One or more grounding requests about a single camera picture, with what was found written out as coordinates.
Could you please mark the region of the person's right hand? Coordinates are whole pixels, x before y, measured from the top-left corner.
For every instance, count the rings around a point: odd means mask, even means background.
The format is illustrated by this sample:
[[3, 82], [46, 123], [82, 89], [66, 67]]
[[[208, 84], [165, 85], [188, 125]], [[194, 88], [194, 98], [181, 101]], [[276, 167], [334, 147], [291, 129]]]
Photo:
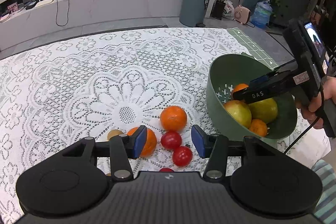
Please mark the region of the person's right hand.
[[[323, 93], [325, 100], [331, 99], [335, 103], [336, 99], [336, 78], [335, 77], [327, 77], [323, 85]], [[321, 94], [318, 94], [317, 97], [313, 98], [308, 107], [305, 107], [301, 104], [299, 99], [295, 99], [295, 106], [301, 111], [302, 117], [307, 120], [310, 124], [312, 124], [317, 116], [315, 112], [321, 107], [322, 98]]]

